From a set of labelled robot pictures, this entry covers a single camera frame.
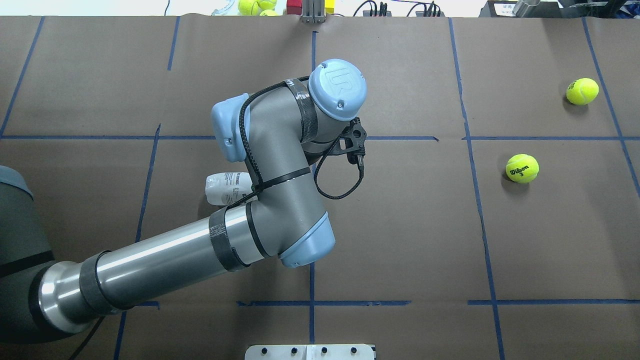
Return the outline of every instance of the blue tape line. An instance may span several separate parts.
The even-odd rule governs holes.
[[[316,343],[316,263],[309,265],[309,343]]]
[[[169,54],[169,64],[166,66],[168,71],[171,71],[173,65],[173,52],[175,52],[175,42],[178,40],[178,27],[180,26],[180,17],[175,18],[175,28],[173,29],[173,41],[171,42],[171,53]]]
[[[6,109],[6,114],[4,115],[4,121],[2,123],[2,127],[0,127],[0,138],[3,137],[4,129],[6,129],[6,125],[7,123],[9,123],[9,118],[11,117],[11,111],[13,110],[13,104],[15,103],[15,98],[18,96],[18,91],[20,90],[22,79],[24,79],[24,74],[27,72],[29,61],[31,61],[31,55],[33,55],[33,49],[35,49],[36,43],[38,42],[38,37],[40,36],[40,30],[42,30],[42,24],[44,24],[44,16],[40,17],[40,23],[38,24],[38,29],[36,30],[36,34],[33,36],[33,41],[31,42],[31,47],[29,48],[29,53],[27,54],[27,58],[24,60],[22,71],[20,71],[20,76],[18,77],[18,83],[15,85],[15,89],[13,90],[13,95],[11,96],[11,101],[9,101],[9,107]]]
[[[116,349],[113,352],[113,360],[120,358],[120,347],[122,346],[122,336],[124,335],[124,324],[127,321],[127,312],[120,315],[120,327],[118,328],[118,337],[116,338]]]
[[[311,33],[311,71],[316,68],[316,34],[315,30]]]
[[[8,140],[155,140],[150,135],[7,135]],[[160,140],[215,140],[208,135],[161,135]]]
[[[567,141],[611,141],[619,140],[617,136],[470,136],[471,140],[567,140]]]
[[[584,28],[584,34],[587,37],[587,44],[589,45],[589,51],[591,51],[591,57],[593,58],[593,65],[596,67],[596,72],[598,73],[598,79],[600,79],[600,84],[602,85],[602,91],[604,92],[604,96],[607,99],[607,105],[609,107],[609,112],[611,112],[611,117],[613,118],[613,124],[616,126],[616,131],[618,132],[618,138],[620,139],[620,145],[622,145],[622,151],[625,153],[625,159],[627,161],[627,166],[629,166],[629,172],[631,173],[631,179],[636,186],[636,193],[638,197],[640,197],[640,184],[638,184],[638,178],[636,176],[636,171],[634,170],[633,164],[631,164],[631,157],[629,156],[629,151],[627,150],[627,145],[625,144],[625,139],[622,136],[622,130],[620,129],[620,124],[618,123],[618,118],[616,116],[616,112],[613,110],[613,103],[611,102],[611,97],[609,97],[609,91],[607,90],[607,85],[604,82],[604,78],[602,77],[602,72],[600,71],[600,65],[598,64],[598,58],[596,57],[596,52],[593,50],[593,44],[591,43],[591,36],[589,35],[589,27],[587,26],[587,18],[582,18],[582,27]]]
[[[367,136],[367,140],[435,140],[440,141],[435,136]]]
[[[154,139],[154,146],[151,150],[151,159],[149,160],[149,170],[147,171],[147,182],[145,183],[145,194],[142,197],[142,206],[140,207],[140,217],[138,219],[138,230],[136,231],[136,243],[140,241],[142,234],[142,220],[145,218],[145,210],[147,209],[147,198],[149,196],[149,186],[151,185],[151,175],[154,173],[154,163],[156,162],[156,151],[158,148],[158,139],[160,135],[160,127],[156,129],[156,136]]]
[[[239,307],[250,306],[309,306],[307,300],[274,300],[274,301],[236,301]],[[315,300],[314,306],[407,306],[411,300]]]
[[[640,305],[636,299],[529,299],[529,300],[498,300],[498,305],[600,305],[600,304],[632,304]],[[489,306],[491,300],[469,300],[467,305]]]
[[[456,37],[453,30],[453,21],[449,18],[449,33],[451,34],[451,47],[453,50],[453,61],[456,67],[456,78],[458,80],[458,93],[460,95],[460,108],[462,110],[462,117],[465,119],[465,134],[467,136],[467,149],[469,152],[469,162],[471,164],[471,176],[474,182],[474,191],[476,193],[476,206],[478,215],[480,216],[480,224],[482,227],[482,240],[484,243],[484,262],[486,263],[486,273],[489,280],[489,291],[491,293],[492,308],[493,308],[493,322],[495,324],[495,336],[498,341],[498,353],[500,360],[504,360],[504,346],[502,344],[502,330],[500,328],[500,316],[498,314],[498,305],[496,303],[495,286],[493,285],[493,271],[491,268],[491,258],[489,257],[489,244],[486,239],[486,229],[484,227],[484,215],[482,211],[482,202],[480,201],[480,189],[478,187],[478,180],[476,174],[476,163],[474,162],[473,149],[471,147],[471,134],[469,130],[469,122],[467,119],[467,110],[465,109],[465,103],[462,99],[462,78],[460,76],[460,64],[458,63],[458,51],[456,49]]]
[[[160,303],[157,301],[145,301],[145,302],[141,302],[136,306],[151,306],[151,307],[156,307],[158,310],[160,310]]]

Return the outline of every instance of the white label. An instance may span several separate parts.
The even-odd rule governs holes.
[[[513,13],[513,7],[514,4],[493,4],[495,14],[499,16],[515,17],[516,14]]]

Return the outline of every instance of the blue plastic cover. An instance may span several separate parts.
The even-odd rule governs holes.
[[[249,94],[242,94],[215,104],[211,108],[211,122],[216,140],[225,158],[230,162],[244,161],[246,152],[240,137],[240,108],[249,99]],[[249,124],[251,122],[251,106],[244,112],[244,128],[249,139]]]
[[[329,254],[334,245],[335,237],[329,222],[329,213],[325,212],[306,234],[280,254],[278,258],[284,266],[297,268],[320,260]]]
[[[27,187],[27,182],[22,178],[19,172],[10,167],[0,165],[0,183],[15,186],[16,188],[28,193],[31,198],[33,198],[31,190]]]
[[[309,76],[309,93],[327,115],[350,121],[367,98],[367,82],[360,70],[348,61],[322,62]]]

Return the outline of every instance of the robotic arm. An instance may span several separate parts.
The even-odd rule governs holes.
[[[356,115],[366,97],[360,71],[327,60],[307,78],[213,106],[218,145],[245,161],[255,191],[205,218],[82,263],[55,263],[31,193],[0,167],[0,341],[52,341],[94,319],[278,255],[285,266],[327,255],[335,238],[309,165],[345,153],[358,165],[366,133]],[[354,145],[352,137],[359,139]],[[247,201],[257,196],[257,200]]]

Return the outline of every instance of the tennis ball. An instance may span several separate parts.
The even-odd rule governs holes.
[[[241,15],[255,16],[260,12],[260,6],[258,6],[257,0],[240,0],[238,10]]]
[[[260,13],[260,16],[278,16],[278,13],[274,10],[264,10]]]
[[[507,176],[516,183],[526,184],[538,176],[540,166],[531,155],[518,154],[507,161]]]
[[[258,6],[263,10],[273,10],[276,8],[277,0],[258,0]]]
[[[587,105],[598,96],[598,83],[589,78],[574,81],[566,89],[566,99],[576,105]]]

